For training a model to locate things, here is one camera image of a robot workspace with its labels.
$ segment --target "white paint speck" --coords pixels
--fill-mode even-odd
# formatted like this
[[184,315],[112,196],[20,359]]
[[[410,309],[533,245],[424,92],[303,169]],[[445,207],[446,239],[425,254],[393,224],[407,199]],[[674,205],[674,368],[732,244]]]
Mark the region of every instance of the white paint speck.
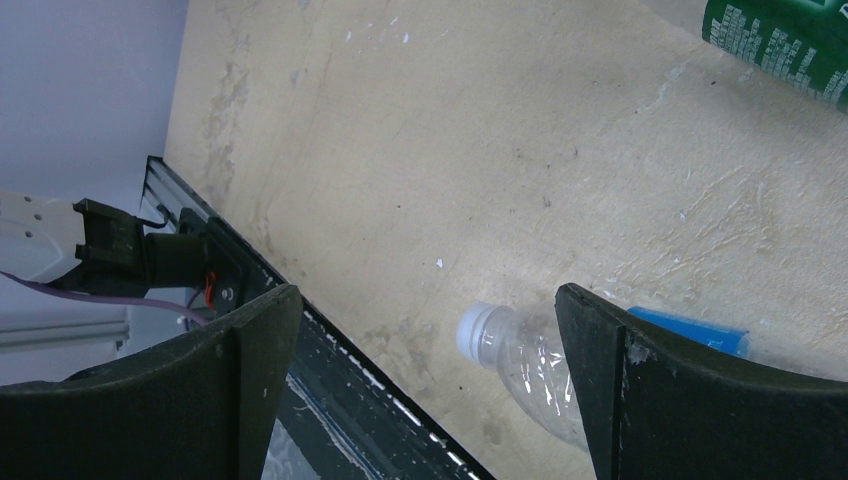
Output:
[[380,390],[385,390],[385,389],[386,389],[386,386],[385,386],[385,385],[383,385],[382,383],[380,383],[379,381],[377,381],[377,377],[375,377],[375,376],[374,376],[374,374],[372,374],[371,372],[369,372],[367,368],[363,368],[363,369],[362,369],[362,373],[363,373],[366,377],[368,377],[368,380],[371,380],[371,385],[374,385],[375,387],[379,388]]
[[413,415],[412,412],[410,412],[409,409],[406,408],[406,405],[400,403],[397,398],[392,400],[392,402],[395,404],[396,407],[400,409],[401,412],[405,413],[406,416],[409,417],[410,420],[412,420],[412,423],[418,425],[419,427],[421,426],[421,420],[418,420],[418,417]]
[[465,465],[465,462],[463,462],[462,459],[459,458],[459,455],[457,455],[453,452],[448,452],[448,456],[451,457],[451,460],[453,460],[453,463],[459,465],[460,467]]
[[749,68],[748,70],[745,71],[745,73],[743,73],[742,75],[739,75],[739,80],[738,80],[739,83],[747,82],[748,80],[751,79],[752,75],[754,75],[754,69]]

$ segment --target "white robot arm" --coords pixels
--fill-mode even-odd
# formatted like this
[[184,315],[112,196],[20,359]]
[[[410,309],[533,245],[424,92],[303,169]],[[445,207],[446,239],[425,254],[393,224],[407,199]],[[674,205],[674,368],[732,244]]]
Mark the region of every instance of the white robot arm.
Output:
[[50,283],[82,263],[77,245],[85,224],[73,202],[0,189],[0,272]]
[[145,235],[145,225],[150,222],[89,199],[74,203],[0,189],[0,273],[120,297],[202,284],[209,267],[205,239]]

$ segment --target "bottle cap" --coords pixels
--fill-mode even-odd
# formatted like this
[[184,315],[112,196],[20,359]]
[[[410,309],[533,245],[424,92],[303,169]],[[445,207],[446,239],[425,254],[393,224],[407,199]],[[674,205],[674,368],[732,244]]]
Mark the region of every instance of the bottle cap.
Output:
[[485,302],[477,302],[471,305],[462,315],[459,328],[456,330],[456,346],[459,351],[466,358],[480,365],[483,365],[480,362],[480,339],[483,338],[483,331],[486,329],[489,316],[497,308],[497,305]]

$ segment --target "wooden board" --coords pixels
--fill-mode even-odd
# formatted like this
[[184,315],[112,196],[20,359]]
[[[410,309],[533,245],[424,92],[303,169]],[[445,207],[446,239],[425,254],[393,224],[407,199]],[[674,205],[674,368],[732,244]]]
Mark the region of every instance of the wooden board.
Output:
[[463,310],[845,351],[844,122],[635,0],[193,1],[166,161],[496,476],[591,478]]

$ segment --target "purple cable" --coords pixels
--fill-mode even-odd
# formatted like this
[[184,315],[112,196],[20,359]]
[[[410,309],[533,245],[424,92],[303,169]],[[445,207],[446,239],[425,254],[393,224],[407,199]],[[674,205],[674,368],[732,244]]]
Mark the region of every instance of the purple cable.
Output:
[[[200,296],[201,292],[203,292],[202,288],[198,288],[194,292],[194,294],[191,296],[191,298],[188,299],[188,303],[186,303],[186,308],[191,308],[191,306],[194,304],[194,301],[197,300],[197,297]],[[186,317],[186,319],[185,319],[185,330],[186,330],[186,332],[191,330],[191,323],[189,323],[189,322],[190,322],[190,320],[188,319],[188,317]]]
[[138,305],[140,307],[153,307],[153,308],[162,308],[165,310],[171,310],[179,313],[180,315],[190,318],[197,322],[199,325],[206,325],[209,323],[209,320],[204,318],[199,313],[186,308],[182,305],[178,305],[176,303],[166,302],[164,300],[153,300],[150,298],[130,298],[130,297],[104,297],[100,295],[86,295],[84,293],[75,293],[75,292],[66,292],[64,290],[59,290],[58,288],[49,287],[47,285],[43,285],[41,283],[36,282],[28,282],[26,280],[21,280],[20,278],[9,275],[5,272],[0,272],[0,275],[5,276],[9,280],[23,285],[25,287],[29,287],[36,292],[41,292],[47,295],[52,295],[54,297],[65,298],[67,300],[76,300],[78,302],[89,302],[89,303],[105,303],[109,305]]

